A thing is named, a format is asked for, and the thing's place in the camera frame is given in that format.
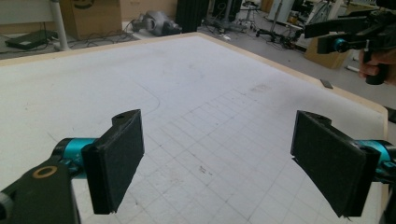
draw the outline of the white tabletop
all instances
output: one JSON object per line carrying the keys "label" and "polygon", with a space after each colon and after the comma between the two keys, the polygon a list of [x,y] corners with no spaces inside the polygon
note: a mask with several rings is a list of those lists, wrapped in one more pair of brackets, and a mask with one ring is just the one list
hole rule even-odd
{"label": "white tabletop", "polygon": [[[66,137],[98,137],[142,110],[146,154],[115,215],[83,223],[349,223],[291,159],[297,110],[356,139],[384,139],[386,110],[204,35],[176,35],[0,62],[0,189]],[[381,185],[363,216],[375,223]]]}

